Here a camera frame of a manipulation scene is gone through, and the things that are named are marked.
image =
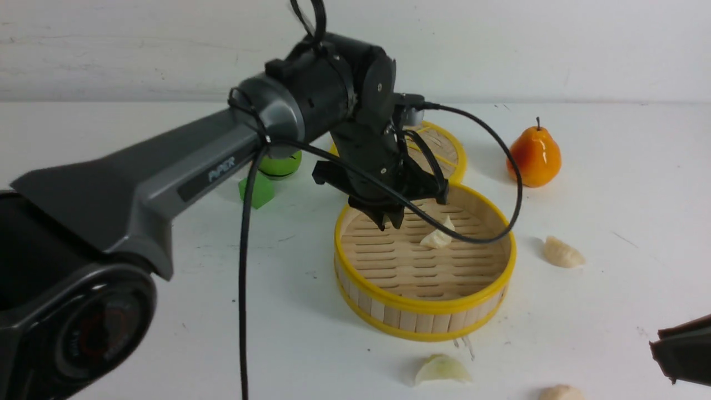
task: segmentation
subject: white wall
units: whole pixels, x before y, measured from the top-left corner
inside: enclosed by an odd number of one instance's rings
[[[708,0],[326,0],[440,101],[711,101]],[[302,35],[287,0],[1,0],[0,100],[222,100]]]

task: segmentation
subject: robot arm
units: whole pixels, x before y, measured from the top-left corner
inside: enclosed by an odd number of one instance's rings
[[[406,199],[446,201],[446,181],[407,156],[400,130],[422,99],[394,84],[381,48],[326,34],[232,89],[225,110],[12,182],[0,193],[0,400],[66,398],[121,364],[154,313],[150,273],[173,275],[171,220],[264,146],[271,157],[295,151],[272,142],[330,131],[344,162]],[[381,228],[400,225],[403,206],[363,175],[319,162],[314,180]]]
[[[331,131],[342,159],[409,199],[446,201],[434,177],[398,145],[406,107],[395,62],[367,43],[327,34],[318,50],[266,64],[230,92],[230,108],[101,159],[29,172],[13,189],[104,254],[133,254],[170,279],[171,220],[248,163],[269,140],[310,143]],[[270,156],[295,149],[274,147]],[[314,171],[384,228],[403,207],[328,162]]]

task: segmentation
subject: green block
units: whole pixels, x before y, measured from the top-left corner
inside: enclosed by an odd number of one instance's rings
[[[247,188],[247,178],[240,181],[240,199],[245,200],[245,190]],[[255,190],[252,193],[252,207],[258,209],[269,203],[274,198],[274,184],[261,173],[257,173],[255,179]]]

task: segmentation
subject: green apple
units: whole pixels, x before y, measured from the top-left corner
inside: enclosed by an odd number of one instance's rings
[[[290,177],[301,165],[301,152],[298,151],[285,159],[265,157],[260,164],[260,171],[269,179],[279,180]]]

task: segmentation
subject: white table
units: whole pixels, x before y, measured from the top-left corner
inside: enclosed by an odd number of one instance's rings
[[[38,167],[106,154],[222,104],[0,103],[0,186]],[[380,333],[348,309],[333,275],[333,225],[344,198],[310,177],[313,157],[253,213],[247,279],[253,399],[533,400],[573,384],[589,400],[706,399],[672,386],[652,360],[656,330],[711,313],[711,105],[466,105],[511,143],[540,116],[563,153],[560,175],[526,189],[515,227],[519,258],[500,312],[449,342]],[[510,215],[515,187],[483,130],[443,113],[426,118],[464,144],[465,184]],[[322,146],[328,144],[324,139]],[[138,350],[76,399],[239,399],[237,243],[233,178],[175,220],[176,274]],[[306,224],[312,238],[301,234]],[[540,256],[555,235],[588,264]],[[412,388],[433,353],[460,359],[474,383]]]

